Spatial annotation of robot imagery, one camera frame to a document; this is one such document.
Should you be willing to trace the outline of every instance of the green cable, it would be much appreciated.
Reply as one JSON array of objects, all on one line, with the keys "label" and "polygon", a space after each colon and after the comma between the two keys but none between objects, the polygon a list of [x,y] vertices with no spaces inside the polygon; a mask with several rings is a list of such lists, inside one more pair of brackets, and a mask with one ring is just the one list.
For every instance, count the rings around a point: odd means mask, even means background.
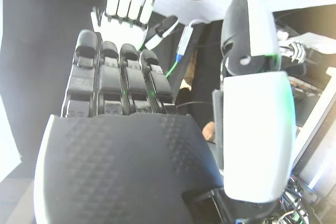
[{"label": "green cable", "polygon": [[172,68],[168,71],[168,73],[166,74],[166,78],[173,72],[173,70],[176,68],[177,66],[177,61],[174,63],[174,65],[172,66]]}]

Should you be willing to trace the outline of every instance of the cable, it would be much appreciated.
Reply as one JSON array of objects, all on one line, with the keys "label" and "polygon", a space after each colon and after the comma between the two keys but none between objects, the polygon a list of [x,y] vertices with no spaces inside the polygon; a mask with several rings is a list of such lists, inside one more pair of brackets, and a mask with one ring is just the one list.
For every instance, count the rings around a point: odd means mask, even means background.
[{"label": "cable", "polygon": [[177,64],[178,64],[178,61],[176,61],[174,63],[174,65],[171,67],[171,69],[168,71],[168,73],[166,74],[166,78],[173,72],[173,70],[176,68]]},{"label": "cable", "polygon": [[189,105],[189,104],[207,104],[207,105],[212,106],[212,103],[210,103],[210,102],[185,102],[185,103],[176,105],[176,107],[179,108],[179,107],[186,106],[186,105]]},{"label": "cable", "polygon": [[291,215],[291,214],[294,214],[294,210],[292,210],[292,211],[289,211],[289,212],[287,212],[287,213],[285,213],[285,214],[283,214],[279,219],[278,219],[278,222],[277,222],[277,224],[280,224],[281,223],[281,221],[284,219],[284,217],[286,217],[286,216],[288,216],[288,215]]}]

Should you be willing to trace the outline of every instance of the textured grip pad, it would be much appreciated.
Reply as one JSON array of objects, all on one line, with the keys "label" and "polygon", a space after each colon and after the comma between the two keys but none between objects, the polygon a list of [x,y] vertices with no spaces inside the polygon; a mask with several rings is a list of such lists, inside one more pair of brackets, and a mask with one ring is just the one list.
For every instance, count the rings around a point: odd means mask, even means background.
[{"label": "textured grip pad", "polygon": [[51,116],[36,168],[36,219],[188,224],[182,193],[222,186],[190,116]]}]

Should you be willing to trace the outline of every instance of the person's skin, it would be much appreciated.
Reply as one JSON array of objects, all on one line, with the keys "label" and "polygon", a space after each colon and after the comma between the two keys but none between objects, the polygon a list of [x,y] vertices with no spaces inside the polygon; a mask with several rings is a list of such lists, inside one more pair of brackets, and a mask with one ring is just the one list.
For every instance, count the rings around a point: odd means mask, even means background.
[{"label": "person's skin", "polygon": [[205,140],[213,142],[215,140],[215,123],[208,122],[203,128],[202,134]]}]

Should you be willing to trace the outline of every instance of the metallic robot hand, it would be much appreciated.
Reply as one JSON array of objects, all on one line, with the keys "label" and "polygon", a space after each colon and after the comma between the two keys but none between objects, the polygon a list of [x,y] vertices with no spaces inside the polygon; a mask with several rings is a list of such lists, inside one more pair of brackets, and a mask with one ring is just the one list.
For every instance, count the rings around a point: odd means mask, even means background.
[{"label": "metallic robot hand", "polygon": [[132,44],[137,50],[143,45],[148,21],[155,0],[107,0],[100,22],[91,13],[93,29],[103,41],[113,41],[120,50],[123,44]]}]

